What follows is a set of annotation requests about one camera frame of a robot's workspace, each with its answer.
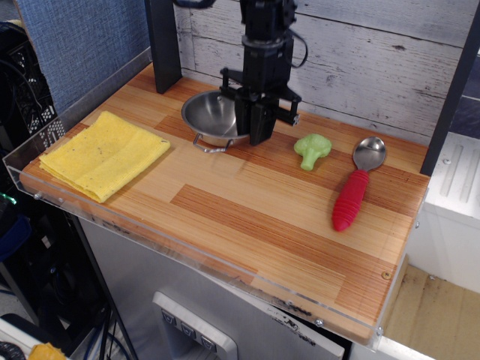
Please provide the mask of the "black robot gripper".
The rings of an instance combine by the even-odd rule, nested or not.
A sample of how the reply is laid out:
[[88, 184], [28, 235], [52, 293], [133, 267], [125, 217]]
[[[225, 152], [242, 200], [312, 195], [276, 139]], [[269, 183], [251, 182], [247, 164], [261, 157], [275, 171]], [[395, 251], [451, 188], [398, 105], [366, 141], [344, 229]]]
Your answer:
[[[250, 144], [257, 146], [271, 138], [276, 119], [291, 125], [299, 122], [301, 97], [288, 86], [293, 60], [294, 37], [284, 35], [274, 40], [252, 40], [244, 35], [243, 69], [223, 68], [222, 94], [235, 98], [237, 134], [250, 134]], [[289, 110], [278, 106], [289, 101]]]

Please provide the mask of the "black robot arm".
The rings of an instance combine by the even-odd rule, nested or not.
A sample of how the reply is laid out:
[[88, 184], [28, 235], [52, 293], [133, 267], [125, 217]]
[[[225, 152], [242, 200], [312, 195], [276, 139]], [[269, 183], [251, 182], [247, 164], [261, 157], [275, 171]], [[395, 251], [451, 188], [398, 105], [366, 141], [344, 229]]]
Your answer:
[[241, 1], [242, 70], [223, 68], [223, 95], [234, 100], [236, 128], [252, 146], [270, 139], [275, 122], [298, 122], [299, 94], [288, 86], [293, 64], [295, 1]]

